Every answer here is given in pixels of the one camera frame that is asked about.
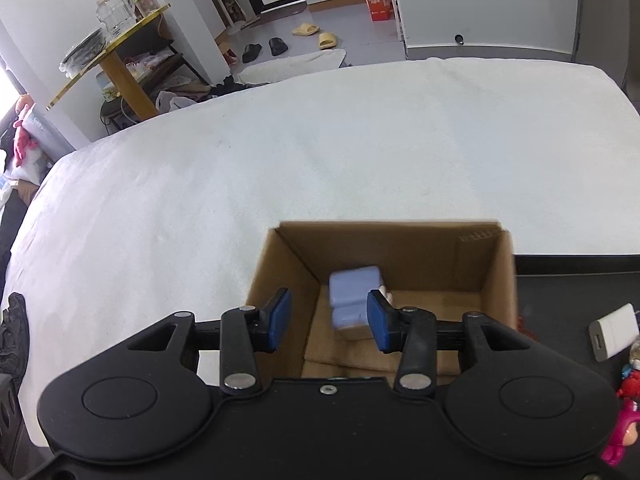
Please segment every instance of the wooden table leg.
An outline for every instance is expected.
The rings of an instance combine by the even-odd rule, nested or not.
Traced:
[[[140,120],[146,121],[158,115],[156,106],[143,89],[140,88],[140,85],[115,51],[105,57],[100,62],[100,66]]]

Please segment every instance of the white mat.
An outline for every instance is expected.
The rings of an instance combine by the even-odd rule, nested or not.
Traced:
[[[251,65],[238,74],[238,82],[244,84],[277,83],[297,75],[314,74],[339,68],[347,52],[341,48],[321,50],[302,56],[283,57]]]
[[[28,430],[44,444],[37,400],[65,370],[175,310],[243,304],[283,219],[497,218],[519,253],[640,253],[639,197],[640,118],[590,67],[359,66],[145,121],[62,158],[15,241]]]

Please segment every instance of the red toy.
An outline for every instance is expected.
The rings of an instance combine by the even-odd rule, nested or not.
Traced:
[[[624,400],[609,444],[602,452],[602,460],[612,467],[617,466],[622,460],[625,455],[625,447],[632,446],[638,440],[636,422],[640,422],[640,412],[637,412],[637,409],[638,405],[631,399]]]
[[[638,370],[632,370],[629,377],[622,381],[616,395],[622,399],[640,397],[640,372]]]

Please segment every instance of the yellow slipper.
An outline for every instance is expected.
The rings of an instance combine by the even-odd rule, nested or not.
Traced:
[[[320,50],[333,48],[336,45],[338,45],[338,38],[335,37],[335,34],[323,32],[318,36],[318,46],[320,47]]]
[[[318,27],[317,25],[312,25],[311,23],[303,23],[299,27],[294,28],[291,33],[294,36],[311,36],[318,30],[320,30],[320,27]]]

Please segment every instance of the slipper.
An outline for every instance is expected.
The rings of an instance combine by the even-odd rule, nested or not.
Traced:
[[[271,47],[272,56],[279,56],[289,50],[289,47],[282,41],[282,38],[271,38],[269,40],[269,46]]]
[[[333,48],[336,45],[338,45],[338,38],[335,37],[335,34],[323,32],[318,36],[318,46],[320,47],[320,50]]]
[[[291,31],[291,33],[294,36],[311,36],[312,34],[315,34],[318,30],[320,30],[320,27],[318,27],[317,25],[311,25],[311,23],[305,22],[299,27],[294,28]]]
[[[242,62],[251,63],[255,58],[258,57],[258,54],[260,54],[261,50],[262,50],[261,44],[249,43],[244,48],[244,54],[242,54]]]

